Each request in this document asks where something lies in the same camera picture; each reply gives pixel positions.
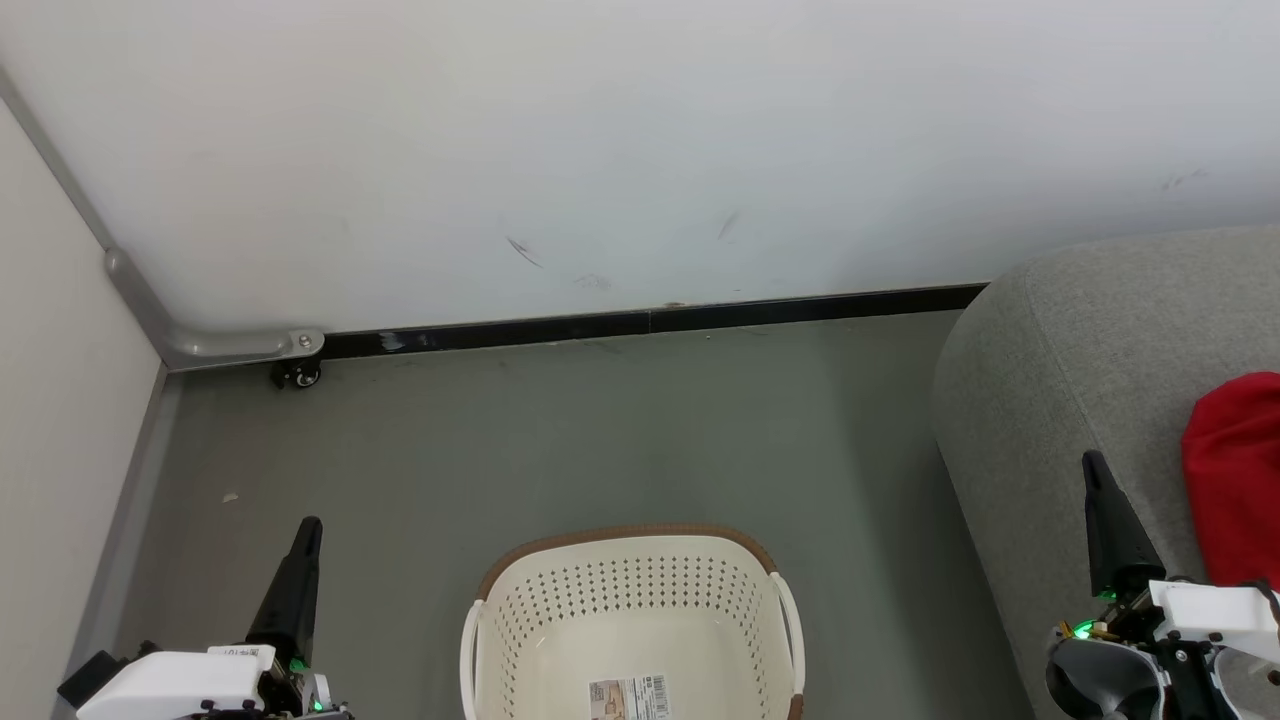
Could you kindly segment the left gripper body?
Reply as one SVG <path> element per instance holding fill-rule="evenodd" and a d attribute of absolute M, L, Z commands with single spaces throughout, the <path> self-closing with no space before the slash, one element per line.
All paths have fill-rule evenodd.
<path fill-rule="evenodd" d="M 76 720 L 193 720 L 260 711 L 259 683 L 275 661 L 269 644 L 214 646 L 204 652 L 154 651 L 90 680 Z"/>

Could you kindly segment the grey fabric sofa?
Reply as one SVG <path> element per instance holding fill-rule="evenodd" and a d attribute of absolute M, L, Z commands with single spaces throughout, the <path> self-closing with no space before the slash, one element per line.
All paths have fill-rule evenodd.
<path fill-rule="evenodd" d="M 1106 240 L 993 281 L 955 324 L 934 434 L 1036 720 L 1052 626 L 1100 614 L 1083 454 L 1098 450 L 1167 571 L 1207 580 L 1181 474 L 1196 402 L 1280 372 L 1280 224 Z"/>

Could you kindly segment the cream perforated laundry basket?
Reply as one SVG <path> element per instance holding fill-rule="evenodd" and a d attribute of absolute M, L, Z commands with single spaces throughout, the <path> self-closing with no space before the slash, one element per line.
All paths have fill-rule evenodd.
<path fill-rule="evenodd" d="M 591 682 L 666 674 L 675 720 L 803 720 L 794 593 L 727 527 L 611 527 L 521 544 L 463 623 L 463 720 L 590 720 Z"/>

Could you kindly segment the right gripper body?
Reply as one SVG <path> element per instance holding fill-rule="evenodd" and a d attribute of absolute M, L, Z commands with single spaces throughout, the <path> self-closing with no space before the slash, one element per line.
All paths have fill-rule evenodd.
<path fill-rule="evenodd" d="M 1149 583 L 1152 605 L 1164 620 L 1153 637 L 1207 641 L 1266 661 L 1280 661 L 1280 594 L 1257 587 L 1184 582 Z"/>

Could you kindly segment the black baseboard strip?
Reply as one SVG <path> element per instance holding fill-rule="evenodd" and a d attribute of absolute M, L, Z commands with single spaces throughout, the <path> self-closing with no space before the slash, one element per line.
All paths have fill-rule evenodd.
<path fill-rule="evenodd" d="M 983 283 L 952 284 L 739 304 L 349 332 L 328 336 L 319 356 L 323 360 L 384 357 L 402 354 L 549 345 L 864 316 L 943 313 L 965 309 L 984 288 Z"/>

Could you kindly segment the grey metal corner rail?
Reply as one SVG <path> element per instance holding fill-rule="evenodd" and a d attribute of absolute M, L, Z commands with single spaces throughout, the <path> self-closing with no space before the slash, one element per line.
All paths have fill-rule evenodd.
<path fill-rule="evenodd" d="M 102 268 L 140 329 L 169 372 L 283 363 L 288 368 L 317 361 L 325 334 L 315 328 L 206 331 L 177 320 L 131 255 L 115 240 L 64 158 L 0 63 L 0 99 L 102 249 Z"/>

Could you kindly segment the paper label sticker in basket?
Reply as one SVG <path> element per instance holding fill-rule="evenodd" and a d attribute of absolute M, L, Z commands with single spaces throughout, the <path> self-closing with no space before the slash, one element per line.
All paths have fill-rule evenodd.
<path fill-rule="evenodd" d="M 591 682 L 590 720 L 675 720 L 666 674 Z"/>

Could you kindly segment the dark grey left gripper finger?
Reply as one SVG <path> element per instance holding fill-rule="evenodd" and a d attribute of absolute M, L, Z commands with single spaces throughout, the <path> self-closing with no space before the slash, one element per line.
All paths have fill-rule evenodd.
<path fill-rule="evenodd" d="M 274 647 L 283 666 L 312 664 L 321 546 L 323 521 L 303 518 L 244 637 Z"/>

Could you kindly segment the plain red garment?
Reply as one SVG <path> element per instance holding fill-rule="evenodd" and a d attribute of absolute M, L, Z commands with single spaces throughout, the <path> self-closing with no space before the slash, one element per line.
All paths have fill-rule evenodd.
<path fill-rule="evenodd" d="M 1242 375 L 1201 397 L 1181 470 L 1211 582 L 1265 582 L 1280 593 L 1280 373 Z"/>

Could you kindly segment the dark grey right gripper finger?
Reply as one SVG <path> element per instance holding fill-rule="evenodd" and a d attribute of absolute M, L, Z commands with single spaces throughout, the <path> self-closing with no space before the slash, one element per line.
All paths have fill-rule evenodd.
<path fill-rule="evenodd" d="M 1091 591 L 1133 601 L 1152 580 L 1165 579 L 1166 568 L 1102 452 L 1083 454 L 1083 477 Z"/>

